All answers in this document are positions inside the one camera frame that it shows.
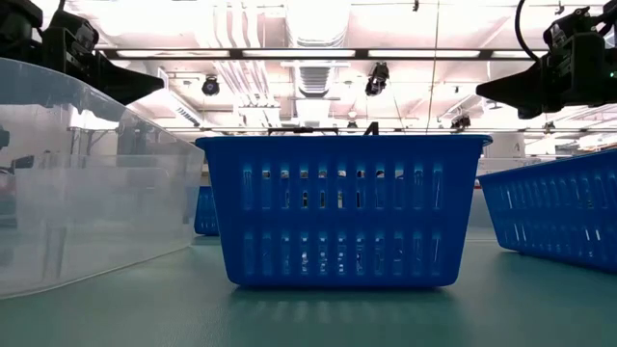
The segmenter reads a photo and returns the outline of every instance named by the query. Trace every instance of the green table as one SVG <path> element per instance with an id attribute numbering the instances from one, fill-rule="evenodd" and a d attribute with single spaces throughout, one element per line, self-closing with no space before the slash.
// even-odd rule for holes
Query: green table
<path id="1" fill-rule="evenodd" d="M 617 346 L 617 277 L 470 239 L 452 286 L 251 291 L 216 239 L 0 301 L 0 346 Z"/>

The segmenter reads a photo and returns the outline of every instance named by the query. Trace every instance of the security camera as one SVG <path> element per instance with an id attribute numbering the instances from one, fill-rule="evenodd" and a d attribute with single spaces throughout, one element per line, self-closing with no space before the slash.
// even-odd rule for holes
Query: security camera
<path id="1" fill-rule="evenodd" d="M 465 129 L 471 126 L 469 115 L 461 115 L 452 119 L 450 129 Z"/>
<path id="2" fill-rule="evenodd" d="M 386 63 L 377 63 L 375 68 L 368 77 L 368 83 L 366 83 L 366 95 L 376 96 L 382 93 L 386 88 L 386 81 L 389 80 L 389 70 Z"/>
<path id="3" fill-rule="evenodd" d="M 216 76 L 206 76 L 205 82 L 201 87 L 201 91 L 207 96 L 214 96 L 219 93 L 219 82 L 216 80 Z"/>

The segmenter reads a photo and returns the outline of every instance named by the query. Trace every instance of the transparent plastic container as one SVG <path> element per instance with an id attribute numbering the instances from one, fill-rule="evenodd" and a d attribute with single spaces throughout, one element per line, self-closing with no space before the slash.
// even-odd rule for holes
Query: transparent plastic container
<path id="1" fill-rule="evenodd" d="M 56 71 L 0 76 L 0 297 L 190 243 L 202 150 Z"/>

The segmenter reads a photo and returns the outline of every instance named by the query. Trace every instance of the ceiling light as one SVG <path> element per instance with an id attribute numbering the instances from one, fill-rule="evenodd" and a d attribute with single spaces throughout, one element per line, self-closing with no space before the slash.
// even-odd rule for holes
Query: ceiling light
<path id="1" fill-rule="evenodd" d="M 372 58 L 477 58 L 479 50 L 431 50 L 431 49 L 371 49 Z"/>
<path id="2" fill-rule="evenodd" d="M 227 58 L 227 50 L 138 50 L 123 49 L 119 50 L 118 55 L 123 58 L 193 58 L 193 57 L 215 57 Z"/>
<path id="3" fill-rule="evenodd" d="M 549 51 L 533 51 L 533 53 L 538 56 L 541 57 L 547 53 L 549 53 Z M 491 58 L 529 58 L 529 56 L 527 55 L 527 53 L 525 53 L 524 51 L 495 51 L 493 52 L 493 55 L 491 56 Z"/>
<path id="4" fill-rule="evenodd" d="M 312 62 L 312 61 L 293 61 L 281 62 L 281 67 L 350 67 L 351 64 L 344 62 Z"/>
<path id="5" fill-rule="evenodd" d="M 286 58 L 286 57 L 328 57 L 328 58 L 352 58 L 356 55 L 353 49 L 245 49 L 242 55 L 247 58 Z"/>

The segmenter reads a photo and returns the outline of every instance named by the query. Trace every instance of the basket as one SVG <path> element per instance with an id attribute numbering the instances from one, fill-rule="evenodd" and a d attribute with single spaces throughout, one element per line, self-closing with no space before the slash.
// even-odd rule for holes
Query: basket
<path id="1" fill-rule="evenodd" d="M 489 136 L 198 139 L 232 282 L 441 286 L 456 281 Z"/>
<path id="2" fill-rule="evenodd" d="M 197 214 L 195 215 L 195 233 L 206 236 L 216 236 L 219 234 L 211 187 L 200 187 Z"/>
<path id="3" fill-rule="evenodd" d="M 499 245 L 617 271 L 617 150 L 480 177 Z"/>

